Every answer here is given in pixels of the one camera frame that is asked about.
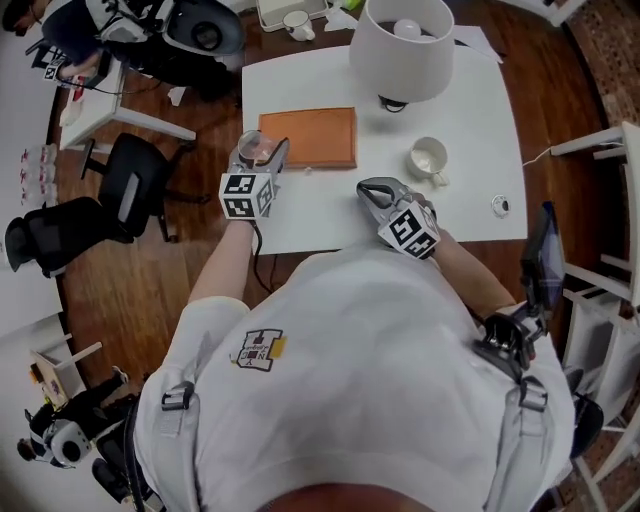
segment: brown tray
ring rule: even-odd
[[[260,131],[275,141],[289,138],[289,168],[354,169],[358,166],[355,108],[262,114]]]

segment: lamp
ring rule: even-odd
[[[351,42],[351,66],[387,110],[435,98],[453,73],[453,25],[442,0],[368,0]]]

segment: sneaker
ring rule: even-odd
[[[127,384],[129,382],[129,376],[120,368],[118,368],[117,366],[112,366],[111,369],[113,370],[114,374],[117,373],[120,376],[120,380],[122,380],[123,384]]]

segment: mug handle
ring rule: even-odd
[[[307,41],[313,41],[316,38],[316,33],[311,29],[311,27],[304,25],[302,30],[304,30],[304,33],[307,35]]]
[[[451,184],[447,175],[442,171],[433,175],[433,182],[438,187],[447,187]]]

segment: strap buckle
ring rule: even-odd
[[[186,411],[195,390],[192,382],[184,381],[162,395],[163,411]]]
[[[547,408],[549,393],[535,377],[525,377],[520,383],[520,407],[536,412]]]

